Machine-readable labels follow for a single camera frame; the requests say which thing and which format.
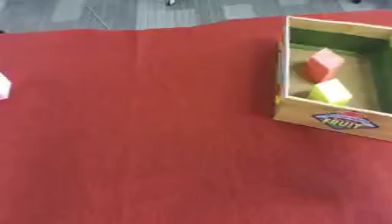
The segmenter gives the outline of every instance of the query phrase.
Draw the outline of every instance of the yellow block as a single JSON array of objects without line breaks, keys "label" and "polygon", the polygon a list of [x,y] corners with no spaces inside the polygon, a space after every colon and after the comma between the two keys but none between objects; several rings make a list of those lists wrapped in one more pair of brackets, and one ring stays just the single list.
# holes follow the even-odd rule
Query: yellow block
[{"label": "yellow block", "polygon": [[332,79],[314,85],[308,98],[335,105],[345,105],[353,96],[339,80]]}]

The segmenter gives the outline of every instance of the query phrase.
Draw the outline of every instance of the floor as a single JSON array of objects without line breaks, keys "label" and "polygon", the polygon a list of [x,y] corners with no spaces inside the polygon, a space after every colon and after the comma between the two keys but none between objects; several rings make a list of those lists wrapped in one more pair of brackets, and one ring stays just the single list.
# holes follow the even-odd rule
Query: floor
[{"label": "floor", "polygon": [[79,28],[149,29],[230,18],[392,8],[391,0],[0,0],[0,29],[31,32]]}]

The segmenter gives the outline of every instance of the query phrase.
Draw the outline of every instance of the open box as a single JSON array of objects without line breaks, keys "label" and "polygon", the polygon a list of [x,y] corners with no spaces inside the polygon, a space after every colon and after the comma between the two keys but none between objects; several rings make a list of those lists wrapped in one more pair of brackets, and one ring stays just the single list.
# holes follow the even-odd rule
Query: open box
[{"label": "open box", "polygon": [[[353,99],[336,106],[307,99],[305,62],[322,48],[346,61],[335,78]],[[392,28],[287,17],[279,45],[275,119],[392,141]]]}]

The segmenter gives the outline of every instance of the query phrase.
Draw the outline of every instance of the box label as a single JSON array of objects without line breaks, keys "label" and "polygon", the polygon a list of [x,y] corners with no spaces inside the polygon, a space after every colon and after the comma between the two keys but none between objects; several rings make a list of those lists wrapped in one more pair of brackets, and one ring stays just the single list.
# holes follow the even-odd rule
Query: box label
[{"label": "box label", "polygon": [[357,112],[337,112],[313,115],[321,123],[334,130],[377,129],[377,124]]}]

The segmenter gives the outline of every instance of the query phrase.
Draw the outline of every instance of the pink block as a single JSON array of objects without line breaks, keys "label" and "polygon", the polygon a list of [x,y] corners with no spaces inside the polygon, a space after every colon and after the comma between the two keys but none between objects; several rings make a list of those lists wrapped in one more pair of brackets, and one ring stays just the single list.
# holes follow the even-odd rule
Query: pink block
[{"label": "pink block", "polygon": [[306,75],[316,83],[328,81],[335,76],[343,63],[345,59],[328,48],[324,48],[306,61]]}]

